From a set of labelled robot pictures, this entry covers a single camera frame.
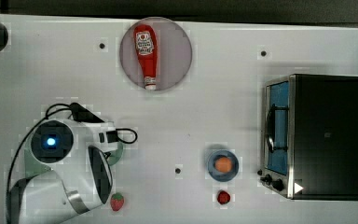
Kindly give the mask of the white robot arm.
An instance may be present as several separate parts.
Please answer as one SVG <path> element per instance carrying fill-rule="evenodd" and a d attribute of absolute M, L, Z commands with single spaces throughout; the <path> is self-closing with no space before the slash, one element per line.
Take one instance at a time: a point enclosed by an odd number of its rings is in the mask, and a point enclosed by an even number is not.
<path fill-rule="evenodd" d="M 48 169 L 8 186 L 7 224 L 62 224 L 109 199 L 110 157 L 120 149 L 114 124 L 78 103 L 62 109 L 72 117 L 48 112 L 21 142 Z"/>

